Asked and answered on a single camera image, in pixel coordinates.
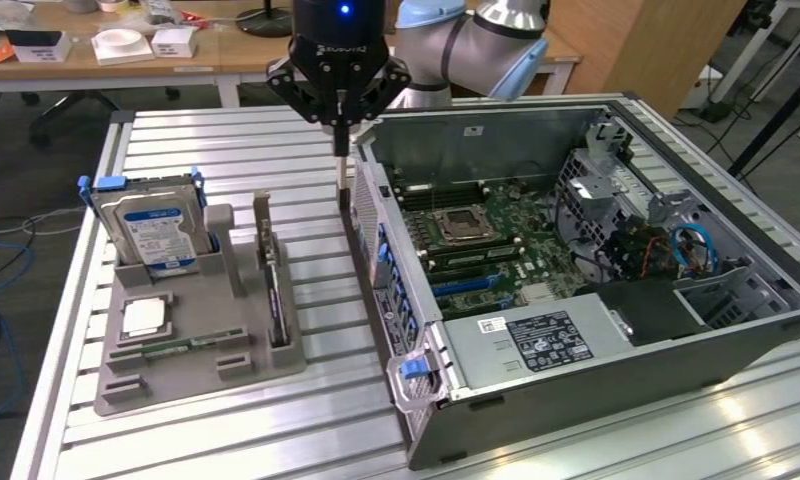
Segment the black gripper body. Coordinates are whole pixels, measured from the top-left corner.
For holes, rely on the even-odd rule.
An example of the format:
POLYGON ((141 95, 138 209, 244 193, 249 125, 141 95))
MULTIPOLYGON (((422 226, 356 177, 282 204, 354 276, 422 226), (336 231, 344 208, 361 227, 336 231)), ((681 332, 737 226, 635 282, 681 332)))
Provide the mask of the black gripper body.
POLYGON ((356 125, 368 84, 388 59, 382 1, 294 1, 289 61, 306 83, 292 103, 309 122, 356 125))

